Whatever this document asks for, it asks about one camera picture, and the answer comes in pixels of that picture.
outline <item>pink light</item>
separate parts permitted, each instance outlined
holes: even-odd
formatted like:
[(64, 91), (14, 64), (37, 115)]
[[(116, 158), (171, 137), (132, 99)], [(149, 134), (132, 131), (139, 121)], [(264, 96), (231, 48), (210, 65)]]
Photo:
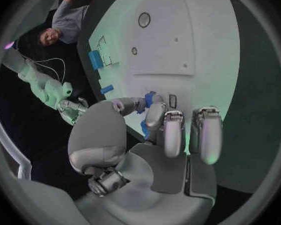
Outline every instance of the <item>pink light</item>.
[(12, 41), (11, 43), (8, 43), (4, 49), (10, 49), (13, 45), (14, 45), (14, 41)]

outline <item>gray t-shirt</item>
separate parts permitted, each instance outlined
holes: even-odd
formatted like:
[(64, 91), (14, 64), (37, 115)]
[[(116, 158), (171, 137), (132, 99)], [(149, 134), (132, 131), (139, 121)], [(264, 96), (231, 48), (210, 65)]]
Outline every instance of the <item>gray t-shirt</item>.
[(81, 30), (82, 20), (89, 6), (71, 8), (71, 3), (63, 0), (52, 19), (52, 28), (61, 31), (59, 40), (66, 44), (76, 43)]

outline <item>man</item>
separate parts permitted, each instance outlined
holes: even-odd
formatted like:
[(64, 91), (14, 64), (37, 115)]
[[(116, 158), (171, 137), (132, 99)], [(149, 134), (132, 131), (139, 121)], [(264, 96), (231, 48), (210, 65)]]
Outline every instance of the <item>man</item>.
[(52, 19), (52, 28), (46, 29), (39, 36), (42, 46), (50, 46), (58, 40), (65, 44), (76, 43), (87, 6), (70, 9), (74, 0), (63, 0)]

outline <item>white wire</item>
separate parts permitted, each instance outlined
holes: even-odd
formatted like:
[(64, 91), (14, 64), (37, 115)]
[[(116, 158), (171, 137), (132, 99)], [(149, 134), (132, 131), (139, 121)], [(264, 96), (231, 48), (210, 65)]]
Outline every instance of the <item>white wire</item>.
[[(27, 57), (27, 56), (25, 56), (25, 55), (23, 55), (23, 54), (22, 54), (22, 56), (23, 56), (24, 58), (26, 58), (26, 59), (29, 59), (29, 60), (35, 62), (35, 61), (34, 61), (33, 59), (31, 59), (30, 57)], [(58, 73), (57, 73), (52, 67), (42, 65), (42, 64), (40, 64), (40, 63), (38, 63), (38, 62), (35, 62), (35, 63), (36, 63), (37, 65), (40, 65), (40, 66), (45, 67), (45, 68), (47, 68), (47, 69), (53, 70), (54, 73), (56, 74), (57, 78), (58, 78), (58, 81), (61, 81), (61, 79), (60, 79)]]
[(35, 61), (35, 62), (36, 63), (42, 63), (42, 62), (47, 62), (47, 61), (56, 60), (56, 59), (62, 61), (62, 63), (63, 63), (63, 77), (62, 77), (62, 81), (61, 81), (61, 83), (63, 83), (64, 79), (65, 79), (65, 75), (66, 75), (66, 64), (65, 64), (64, 60), (62, 60), (61, 58), (58, 58), (58, 57), (54, 57), (54, 58), (50, 58), (50, 59), (47, 59), (47, 60)]

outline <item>blue block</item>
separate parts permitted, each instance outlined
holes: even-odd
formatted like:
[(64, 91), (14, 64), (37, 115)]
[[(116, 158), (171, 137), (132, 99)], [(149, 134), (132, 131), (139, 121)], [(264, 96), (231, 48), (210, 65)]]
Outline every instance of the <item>blue block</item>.
[(106, 94), (111, 90), (114, 90), (114, 87), (112, 85), (109, 85), (109, 86), (103, 87), (100, 91), (101, 91), (101, 94)]
[(90, 51), (88, 53), (88, 57), (90, 59), (92, 68), (94, 70), (97, 70), (97, 69), (100, 69), (100, 68), (104, 67), (103, 63), (102, 63), (102, 59), (101, 59), (100, 53), (99, 53), (98, 50)]

